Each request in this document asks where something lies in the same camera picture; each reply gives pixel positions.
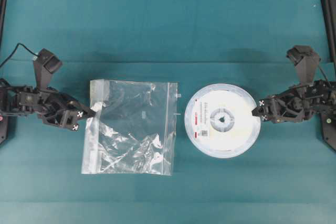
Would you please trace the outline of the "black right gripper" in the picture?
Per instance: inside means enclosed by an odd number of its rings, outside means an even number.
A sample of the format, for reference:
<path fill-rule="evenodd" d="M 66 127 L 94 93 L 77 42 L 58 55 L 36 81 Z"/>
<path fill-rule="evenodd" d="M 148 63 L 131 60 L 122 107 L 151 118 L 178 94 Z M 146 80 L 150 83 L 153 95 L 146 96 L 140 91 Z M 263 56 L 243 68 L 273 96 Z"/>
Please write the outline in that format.
<path fill-rule="evenodd" d="M 253 116 L 272 123 L 299 123 L 311 119 L 315 114 L 327 115 L 335 106 L 335 82 L 317 80 L 311 86 L 293 86 L 259 100 L 252 110 Z"/>

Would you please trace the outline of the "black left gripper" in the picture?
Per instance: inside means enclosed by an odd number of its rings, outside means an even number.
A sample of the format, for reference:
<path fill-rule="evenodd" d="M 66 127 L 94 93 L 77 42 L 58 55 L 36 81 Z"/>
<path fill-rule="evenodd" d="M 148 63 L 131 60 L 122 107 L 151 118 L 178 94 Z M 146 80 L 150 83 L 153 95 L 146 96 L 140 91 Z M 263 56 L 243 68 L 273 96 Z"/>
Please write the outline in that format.
<path fill-rule="evenodd" d="M 78 119 L 93 118 L 96 112 L 75 98 L 53 88 L 39 90 L 24 86 L 16 94 L 17 108 L 36 113 L 44 124 L 78 131 Z"/>

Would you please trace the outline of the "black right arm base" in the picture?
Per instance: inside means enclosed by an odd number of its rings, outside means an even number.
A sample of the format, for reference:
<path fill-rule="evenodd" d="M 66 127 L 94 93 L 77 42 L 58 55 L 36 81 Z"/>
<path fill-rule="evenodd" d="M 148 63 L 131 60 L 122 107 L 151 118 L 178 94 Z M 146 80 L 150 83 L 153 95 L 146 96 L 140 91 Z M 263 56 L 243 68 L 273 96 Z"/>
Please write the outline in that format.
<path fill-rule="evenodd" d="M 335 70 L 335 0 L 321 0 L 327 33 L 330 60 Z M 335 106 L 331 113 L 321 115 L 322 133 L 325 142 L 335 150 Z"/>

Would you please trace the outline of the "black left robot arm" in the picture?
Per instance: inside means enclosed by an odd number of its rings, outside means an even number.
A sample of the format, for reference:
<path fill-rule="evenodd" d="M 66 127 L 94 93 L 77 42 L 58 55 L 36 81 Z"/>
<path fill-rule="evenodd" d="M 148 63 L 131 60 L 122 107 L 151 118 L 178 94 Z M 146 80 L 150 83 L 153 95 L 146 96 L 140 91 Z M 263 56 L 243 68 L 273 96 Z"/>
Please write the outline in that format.
<path fill-rule="evenodd" d="M 95 111 L 74 97 L 52 87 L 12 86 L 1 78 L 1 116 L 36 114 L 44 124 L 71 131 L 79 129 L 79 120 L 92 118 Z"/>

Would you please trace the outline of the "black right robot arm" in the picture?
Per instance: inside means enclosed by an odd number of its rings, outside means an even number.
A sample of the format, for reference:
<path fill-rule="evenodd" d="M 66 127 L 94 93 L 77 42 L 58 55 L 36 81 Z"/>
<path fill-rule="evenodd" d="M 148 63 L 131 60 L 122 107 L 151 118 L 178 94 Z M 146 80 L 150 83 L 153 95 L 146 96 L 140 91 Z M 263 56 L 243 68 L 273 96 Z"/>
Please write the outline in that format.
<path fill-rule="evenodd" d="M 314 81 L 312 85 L 298 84 L 288 90 L 259 100 L 252 115 L 272 123 L 299 123 L 315 114 L 335 111 L 335 82 Z"/>

